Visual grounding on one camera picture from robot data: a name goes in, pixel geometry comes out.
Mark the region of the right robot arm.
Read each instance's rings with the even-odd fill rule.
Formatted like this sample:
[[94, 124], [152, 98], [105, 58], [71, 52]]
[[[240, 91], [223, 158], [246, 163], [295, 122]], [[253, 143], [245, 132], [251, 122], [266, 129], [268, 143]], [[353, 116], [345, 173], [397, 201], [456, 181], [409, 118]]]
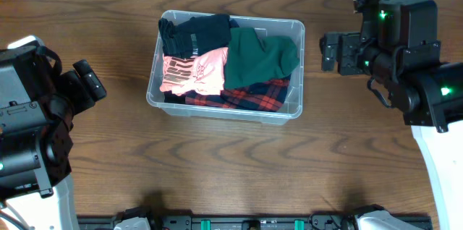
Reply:
[[386, 108], [397, 108], [425, 160], [442, 229], [462, 228], [462, 64], [440, 60], [433, 0], [355, 0], [358, 33], [320, 39], [322, 70], [365, 74]]

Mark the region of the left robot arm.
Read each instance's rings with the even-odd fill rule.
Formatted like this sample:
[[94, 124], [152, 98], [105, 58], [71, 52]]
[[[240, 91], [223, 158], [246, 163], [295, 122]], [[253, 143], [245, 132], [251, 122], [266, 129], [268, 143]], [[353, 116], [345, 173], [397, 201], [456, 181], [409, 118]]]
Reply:
[[9, 229], [78, 229], [73, 119], [107, 95], [86, 60], [63, 72], [29, 35], [1, 50], [1, 219]]

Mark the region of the red navy plaid shirt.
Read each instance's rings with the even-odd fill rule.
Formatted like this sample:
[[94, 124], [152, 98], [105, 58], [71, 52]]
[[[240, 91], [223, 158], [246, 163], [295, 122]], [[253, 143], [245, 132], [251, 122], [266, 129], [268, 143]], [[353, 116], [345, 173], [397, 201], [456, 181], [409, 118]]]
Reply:
[[185, 95], [185, 103], [193, 106], [277, 112], [284, 105], [289, 83], [290, 77], [285, 77], [244, 88], [222, 90], [220, 95], [201, 95], [191, 91]]

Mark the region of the black garment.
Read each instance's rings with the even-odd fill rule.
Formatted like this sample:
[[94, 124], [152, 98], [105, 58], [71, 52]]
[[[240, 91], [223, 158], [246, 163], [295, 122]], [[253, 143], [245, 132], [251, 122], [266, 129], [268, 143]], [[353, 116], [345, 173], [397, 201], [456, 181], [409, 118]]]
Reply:
[[178, 25], [166, 18], [158, 21], [163, 53], [180, 59], [190, 59], [226, 47], [232, 39], [231, 29], [235, 27], [239, 27], [238, 23], [227, 14], [191, 17]]
[[164, 102], [165, 103], [173, 103], [173, 104], [185, 104], [186, 95], [181, 94], [173, 94], [171, 91], [166, 91], [164, 94]]

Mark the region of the dark green garment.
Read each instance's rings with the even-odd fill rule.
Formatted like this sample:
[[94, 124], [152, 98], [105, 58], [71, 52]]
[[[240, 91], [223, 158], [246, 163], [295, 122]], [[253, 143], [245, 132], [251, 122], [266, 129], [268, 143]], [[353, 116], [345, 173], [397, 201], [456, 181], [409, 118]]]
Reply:
[[231, 29], [224, 87], [243, 88], [288, 77], [300, 64], [297, 46], [287, 36], [260, 39], [251, 27]]

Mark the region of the pink printed t-shirt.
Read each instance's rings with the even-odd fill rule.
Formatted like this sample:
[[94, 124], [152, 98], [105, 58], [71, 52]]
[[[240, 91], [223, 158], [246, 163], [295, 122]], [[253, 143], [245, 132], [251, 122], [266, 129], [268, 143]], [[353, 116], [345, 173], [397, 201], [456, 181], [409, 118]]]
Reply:
[[227, 47], [217, 48], [190, 59], [163, 55], [160, 91], [170, 91], [178, 96], [190, 91], [201, 95], [219, 95], [224, 90], [227, 56]]

